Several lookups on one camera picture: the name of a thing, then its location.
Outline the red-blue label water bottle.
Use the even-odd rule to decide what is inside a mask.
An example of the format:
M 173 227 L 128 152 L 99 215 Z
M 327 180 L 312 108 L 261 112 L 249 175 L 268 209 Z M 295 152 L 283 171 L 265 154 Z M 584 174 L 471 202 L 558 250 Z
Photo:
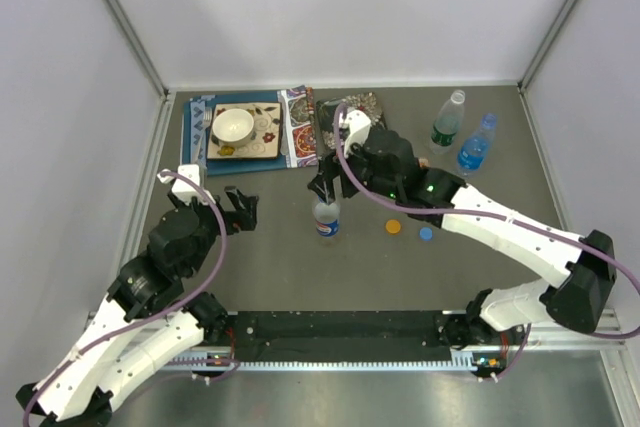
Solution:
M 341 208 L 337 200 L 327 202 L 319 196 L 313 199 L 312 214 L 316 232 L 323 245 L 329 246 L 337 242 L 340 231 Z

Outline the orange bottle cap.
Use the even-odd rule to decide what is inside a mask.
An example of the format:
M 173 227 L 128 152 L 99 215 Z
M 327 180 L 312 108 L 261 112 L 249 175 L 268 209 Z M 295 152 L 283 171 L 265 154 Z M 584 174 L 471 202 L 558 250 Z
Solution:
M 386 223 L 385 223 L 385 230 L 388 234 L 390 235 L 397 235 L 401 232 L 402 230 L 402 225 L 401 223 L 396 220 L 396 219 L 389 219 Z

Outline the blue bottle cap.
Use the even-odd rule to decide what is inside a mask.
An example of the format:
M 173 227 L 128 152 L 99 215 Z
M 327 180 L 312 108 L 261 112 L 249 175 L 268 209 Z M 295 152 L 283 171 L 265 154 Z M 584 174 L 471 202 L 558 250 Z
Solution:
M 419 236 L 423 241 L 430 241 L 433 239 L 433 231 L 431 228 L 422 227 L 419 231 Z

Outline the green label water bottle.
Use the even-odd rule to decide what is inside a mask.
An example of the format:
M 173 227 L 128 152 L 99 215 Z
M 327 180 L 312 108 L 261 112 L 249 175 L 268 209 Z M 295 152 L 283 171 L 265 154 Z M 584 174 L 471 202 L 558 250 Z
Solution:
M 433 153 L 443 154 L 452 147 L 463 123 L 465 100 L 465 92 L 458 89 L 441 107 L 430 134 L 430 148 Z

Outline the blue label water bottle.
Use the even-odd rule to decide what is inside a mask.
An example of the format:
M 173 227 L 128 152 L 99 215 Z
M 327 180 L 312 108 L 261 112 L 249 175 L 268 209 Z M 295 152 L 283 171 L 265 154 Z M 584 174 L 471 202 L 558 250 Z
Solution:
M 462 177 L 475 174 L 483 165 L 495 138 L 497 122 L 495 114 L 485 114 L 478 128 L 463 142 L 456 157 L 456 167 Z

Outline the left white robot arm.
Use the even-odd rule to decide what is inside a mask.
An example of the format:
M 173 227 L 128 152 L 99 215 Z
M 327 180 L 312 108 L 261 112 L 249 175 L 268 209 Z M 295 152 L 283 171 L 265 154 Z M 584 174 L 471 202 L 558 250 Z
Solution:
M 104 426 L 158 370 L 201 342 L 228 331 L 226 309 L 207 292 L 178 306 L 183 279 L 202 267 L 217 237 L 252 231 L 258 199 L 225 190 L 233 208 L 212 210 L 194 195 L 169 198 L 173 209 L 150 231 L 144 251 L 128 261 L 107 290 L 91 324 L 61 365 L 25 384 L 16 399 L 45 426 Z

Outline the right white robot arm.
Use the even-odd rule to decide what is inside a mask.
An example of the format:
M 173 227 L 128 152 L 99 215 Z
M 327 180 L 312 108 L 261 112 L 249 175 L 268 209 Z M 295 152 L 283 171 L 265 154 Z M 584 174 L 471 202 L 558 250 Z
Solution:
M 350 132 L 326 153 L 307 185 L 320 200 L 358 193 L 440 230 L 460 234 L 523 265 L 537 280 L 481 291 L 460 321 L 442 329 L 457 346 L 487 343 L 515 327 L 554 322 L 596 336 L 616 282 L 613 241 L 597 230 L 564 232 L 511 210 L 462 178 L 429 167 L 389 130 Z

